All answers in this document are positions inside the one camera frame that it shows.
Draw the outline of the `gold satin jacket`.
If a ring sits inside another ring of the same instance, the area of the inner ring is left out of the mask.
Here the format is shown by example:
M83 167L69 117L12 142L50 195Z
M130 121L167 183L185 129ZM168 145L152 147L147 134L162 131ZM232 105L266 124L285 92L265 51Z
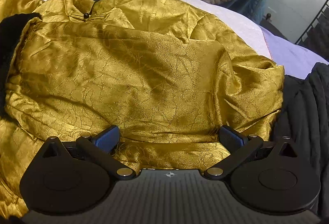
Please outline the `gold satin jacket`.
M201 169L228 156L217 127L268 139L284 69L180 0L1 0L1 217L48 137L111 125L134 170Z

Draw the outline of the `black quilted garment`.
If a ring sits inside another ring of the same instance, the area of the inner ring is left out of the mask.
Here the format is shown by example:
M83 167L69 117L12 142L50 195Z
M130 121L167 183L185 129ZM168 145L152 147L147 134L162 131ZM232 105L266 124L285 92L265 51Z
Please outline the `black quilted garment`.
M328 217L328 65L316 63L305 79L285 76L282 110L271 141L290 137L316 171L321 189L313 212Z

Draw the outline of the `black metal rack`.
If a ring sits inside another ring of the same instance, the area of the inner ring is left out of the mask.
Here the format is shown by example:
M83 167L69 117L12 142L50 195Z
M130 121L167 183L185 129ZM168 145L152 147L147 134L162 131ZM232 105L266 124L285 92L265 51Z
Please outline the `black metal rack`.
M328 61L329 46L329 7L328 0L321 7L315 18L298 38L295 44L309 49Z

